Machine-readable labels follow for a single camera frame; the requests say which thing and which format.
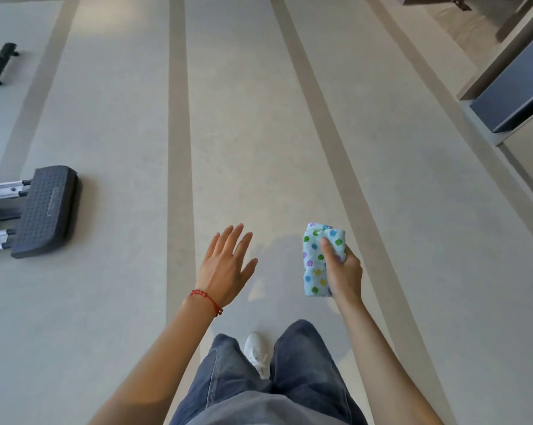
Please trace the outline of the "person's right hand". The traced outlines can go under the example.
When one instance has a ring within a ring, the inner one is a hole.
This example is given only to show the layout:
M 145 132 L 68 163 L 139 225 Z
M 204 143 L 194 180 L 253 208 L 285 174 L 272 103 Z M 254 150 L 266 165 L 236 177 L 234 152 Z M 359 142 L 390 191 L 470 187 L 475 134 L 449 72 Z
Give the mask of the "person's right hand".
M 345 246 L 345 259 L 339 265 L 327 266 L 327 279 L 333 298 L 340 312 L 363 305 L 362 276 L 363 269 L 358 257 Z

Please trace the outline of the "person's left hand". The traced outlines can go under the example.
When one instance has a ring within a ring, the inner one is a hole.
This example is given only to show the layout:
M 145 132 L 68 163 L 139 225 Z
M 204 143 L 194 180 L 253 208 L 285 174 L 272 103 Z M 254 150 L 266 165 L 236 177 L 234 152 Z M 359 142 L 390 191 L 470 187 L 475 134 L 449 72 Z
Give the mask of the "person's left hand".
M 206 253 L 199 269 L 195 289 L 204 292 L 219 309 L 227 307 L 242 291 L 246 283 L 241 283 L 241 271 L 247 265 L 246 255 L 249 249 L 253 233 L 246 232 L 240 236 L 245 245 L 245 256 L 229 257 L 226 255 L 226 238 L 231 231 L 228 226 L 221 234 L 223 235 L 223 251 L 220 255 L 206 259 Z

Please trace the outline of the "polka dot cloth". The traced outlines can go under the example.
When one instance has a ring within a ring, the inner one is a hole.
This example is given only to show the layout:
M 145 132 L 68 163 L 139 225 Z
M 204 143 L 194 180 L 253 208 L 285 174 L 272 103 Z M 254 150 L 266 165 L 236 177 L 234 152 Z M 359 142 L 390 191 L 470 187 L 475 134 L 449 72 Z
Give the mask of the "polka dot cloth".
M 303 237 L 304 292 L 307 296 L 332 297 L 327 281 L 327 265 L 320 240 L 328 239 L 340 262 L 346 259 L 346 233 L 330 225 L 309 223 Z

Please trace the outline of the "person's right forearm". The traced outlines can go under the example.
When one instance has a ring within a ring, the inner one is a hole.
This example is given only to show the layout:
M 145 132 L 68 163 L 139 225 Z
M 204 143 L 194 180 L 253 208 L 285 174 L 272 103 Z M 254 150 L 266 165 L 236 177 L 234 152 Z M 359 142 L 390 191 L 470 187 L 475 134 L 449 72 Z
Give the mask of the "person's right forearm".
M 338 298 L 375 425 L 444 425 L 357 297 Z

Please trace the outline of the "person's left forearm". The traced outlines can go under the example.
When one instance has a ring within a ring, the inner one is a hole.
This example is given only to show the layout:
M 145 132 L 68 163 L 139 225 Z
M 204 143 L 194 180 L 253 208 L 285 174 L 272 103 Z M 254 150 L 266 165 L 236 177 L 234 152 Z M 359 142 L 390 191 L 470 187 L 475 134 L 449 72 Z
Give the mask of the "person's left forearm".
M 194 290 L 88 425 L 163 425 L 182 377 L 220 309 Z

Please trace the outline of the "white sneaker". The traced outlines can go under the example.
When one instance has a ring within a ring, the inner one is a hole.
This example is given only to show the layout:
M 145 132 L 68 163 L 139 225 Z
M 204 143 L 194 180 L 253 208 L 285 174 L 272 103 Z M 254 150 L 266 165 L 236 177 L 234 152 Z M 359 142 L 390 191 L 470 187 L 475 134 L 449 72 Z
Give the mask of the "white sneaker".
M 255 331 L 249 334 L 243 354 L 262 380 L 270 379 L 270 350 L 262 334 Z

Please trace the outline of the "blue denim jeans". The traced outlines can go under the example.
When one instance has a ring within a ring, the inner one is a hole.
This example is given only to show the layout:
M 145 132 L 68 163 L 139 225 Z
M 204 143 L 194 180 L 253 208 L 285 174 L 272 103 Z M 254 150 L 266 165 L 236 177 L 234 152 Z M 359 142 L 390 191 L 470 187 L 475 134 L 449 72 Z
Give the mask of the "blue denim jeans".
M 206 408 L 248 391 L 283 395 L 347 425 L 369 425 L 319 332 L 306 320 L 291 324 L 276 341 L 269 380 L 259 377 L 236 339 L 218 334 L 170 425 L 187 425 Z

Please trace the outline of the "grey shirt hem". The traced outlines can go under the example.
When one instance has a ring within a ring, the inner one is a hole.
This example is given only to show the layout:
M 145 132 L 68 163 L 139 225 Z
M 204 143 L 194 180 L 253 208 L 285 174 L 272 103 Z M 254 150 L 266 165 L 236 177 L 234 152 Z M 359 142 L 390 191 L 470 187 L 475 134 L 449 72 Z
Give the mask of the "grey shirt hem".
M 283 395 L 242 392 L 206 408 L 187 425 L 347 425 Z

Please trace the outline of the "black textured footplate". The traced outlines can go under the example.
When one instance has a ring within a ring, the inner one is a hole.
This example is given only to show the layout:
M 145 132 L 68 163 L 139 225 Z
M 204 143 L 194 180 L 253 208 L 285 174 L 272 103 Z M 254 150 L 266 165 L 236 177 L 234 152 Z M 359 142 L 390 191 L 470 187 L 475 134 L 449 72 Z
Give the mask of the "black textured footplate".
M 65 165 L 36 169 L 11 245 L 15 259 L 41 256 L 67 243 L 78 173 Z

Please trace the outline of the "dark grey cabinet panel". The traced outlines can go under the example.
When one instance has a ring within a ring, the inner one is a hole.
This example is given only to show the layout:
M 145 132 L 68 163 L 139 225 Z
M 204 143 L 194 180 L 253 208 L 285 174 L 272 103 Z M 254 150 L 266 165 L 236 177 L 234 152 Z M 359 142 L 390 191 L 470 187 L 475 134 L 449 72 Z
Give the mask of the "dark grey cabinet panel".
M 533 40 L 470 109 L 492 133 L 511 131 L 533 114 Z

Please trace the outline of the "beige cabinet frame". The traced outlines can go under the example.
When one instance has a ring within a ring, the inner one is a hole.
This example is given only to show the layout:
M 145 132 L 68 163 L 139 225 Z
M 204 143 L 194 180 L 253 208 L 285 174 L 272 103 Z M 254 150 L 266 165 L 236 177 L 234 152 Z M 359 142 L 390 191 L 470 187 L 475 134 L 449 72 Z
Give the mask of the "beige cabinet frame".
M 460 101 L 466 102 L 467 112 L 487 130 L 488 142 L 499 149 L 511 167 L 533 192 L 533 114 L 515 129 L 504 133 L 492 133 L 470 109 L 475 100 L 504 69 L 533 40 L 533 0 L 523 0 L 521 5 L 501 27 L 497 34 L 498 48 L 491 59 L 484 63 L 461 89 Z

